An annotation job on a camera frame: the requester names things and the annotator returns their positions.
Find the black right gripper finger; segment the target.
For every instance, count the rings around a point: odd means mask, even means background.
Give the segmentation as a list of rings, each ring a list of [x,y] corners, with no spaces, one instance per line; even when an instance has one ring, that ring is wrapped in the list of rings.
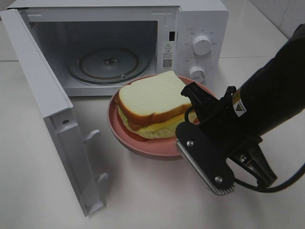
[[[204,107],[208,107],[218,101],[213,95],[195,82],[186,85],[182,89],[181,95],[188,97],[193,106],[203,105]]]
[[[259,188],[270,187],[277,180],[259,145],[242,147],[229,158],[254,176]]]

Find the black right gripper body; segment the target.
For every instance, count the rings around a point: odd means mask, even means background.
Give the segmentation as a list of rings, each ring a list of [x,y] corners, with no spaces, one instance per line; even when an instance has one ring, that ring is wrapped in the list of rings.
[[[192,105],[199,118],[200,129],[226,158],[242,147],[259,145],[262,142],[258,134],[240,123],[235,111],[239,104],[233,102],[234,96],[238,94],[236,87],[229,86],[217,103],[208,107]]]

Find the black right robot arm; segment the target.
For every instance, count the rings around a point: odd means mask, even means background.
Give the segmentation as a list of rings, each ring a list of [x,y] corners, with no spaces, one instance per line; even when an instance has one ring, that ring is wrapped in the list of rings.
[[[305,27],[292,37],[264,67],[241,87],[229,86],[216,99],[198,84],[181,94],[191,101],[199,124],[185,117],[175,131],[177,147],[206,187],[225,195],[239,184],[262,193],[281,191],[301,178],[300,168],[273,187],[276,175],[259,144],[262,135],[305,108]]]

